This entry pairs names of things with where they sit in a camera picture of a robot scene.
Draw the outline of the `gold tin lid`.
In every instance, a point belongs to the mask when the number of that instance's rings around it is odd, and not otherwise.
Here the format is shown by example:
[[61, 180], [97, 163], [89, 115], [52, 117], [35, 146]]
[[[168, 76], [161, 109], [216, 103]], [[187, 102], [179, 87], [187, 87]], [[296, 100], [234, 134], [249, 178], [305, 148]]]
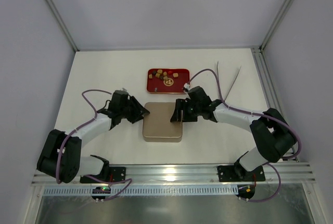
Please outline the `gold tin lid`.
[[146, 142], [180, 142], [183, 136], [182, 122], [171, 122], [175, 110], [174, 102], [148, 102], [150, 112], [143, 119], [143, 139]]

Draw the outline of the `metal serving tongs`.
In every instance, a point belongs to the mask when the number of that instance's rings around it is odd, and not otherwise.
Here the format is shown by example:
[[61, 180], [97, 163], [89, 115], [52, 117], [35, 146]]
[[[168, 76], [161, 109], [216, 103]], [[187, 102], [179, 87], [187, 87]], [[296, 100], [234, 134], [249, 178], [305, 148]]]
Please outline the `metal serving tongs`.
[[232, 91], [239, 75], [242, 66], [239, 65], [236, 68], [232, 68], [230, 71], [223, 70], [222, 64], [218, 61], [216, 64], [216, 74], [218, 77], [218, 89], [221, 91], [220, 98], [226, 100]]

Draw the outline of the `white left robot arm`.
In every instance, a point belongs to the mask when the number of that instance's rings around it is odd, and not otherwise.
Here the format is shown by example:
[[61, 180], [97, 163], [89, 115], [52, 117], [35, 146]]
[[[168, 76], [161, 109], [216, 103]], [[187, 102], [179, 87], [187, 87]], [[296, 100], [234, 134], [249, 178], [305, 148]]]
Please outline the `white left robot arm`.
[[70, 131], [53, 129], [46, 138], [36, 169], [55, 178], [58, 184], [70, 183], [76, 176], [81, 183], [114, 183], [109, 161], [97, 155], [82, 156], [82, 148], [122, 120], [135, 124], [150, 113], [125, 90], [111, 93], [101, 109], [92, 103], [89, 106], [94, 111], [90, 120]]

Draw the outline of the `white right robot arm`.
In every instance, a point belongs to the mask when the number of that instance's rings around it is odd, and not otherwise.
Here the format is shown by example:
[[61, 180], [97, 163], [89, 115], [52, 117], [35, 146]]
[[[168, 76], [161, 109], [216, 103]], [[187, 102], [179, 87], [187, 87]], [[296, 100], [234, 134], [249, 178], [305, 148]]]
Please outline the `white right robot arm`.
[[196, 86], [188, 98], [177, 99], [170, 121], [196, 122], [198, 117], [215, 123], [229, 124], [250, 132], [255, 148], [243, 154], [231, 166], [223, 166], [220, 173], [230, 176], [228, 181], [250, 181], [262, 165], [276, 163], [296, 144], [297, 138], [282, 115], [274, 108], [263, 113], [250, 112], [228, 106], [223, 100], [211, 100], [203, 88]]

